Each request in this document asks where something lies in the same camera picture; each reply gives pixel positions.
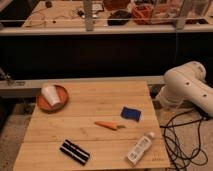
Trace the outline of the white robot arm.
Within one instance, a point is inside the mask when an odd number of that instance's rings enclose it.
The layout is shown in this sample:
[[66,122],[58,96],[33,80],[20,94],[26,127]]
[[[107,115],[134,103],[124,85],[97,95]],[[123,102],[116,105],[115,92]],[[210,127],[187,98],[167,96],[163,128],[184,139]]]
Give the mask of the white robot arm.
[[213,88],[205,83],[205,77],[206,69],[197,61],[169,69],[156,99],[164,108],[176,107],[188,100],[213,118]]

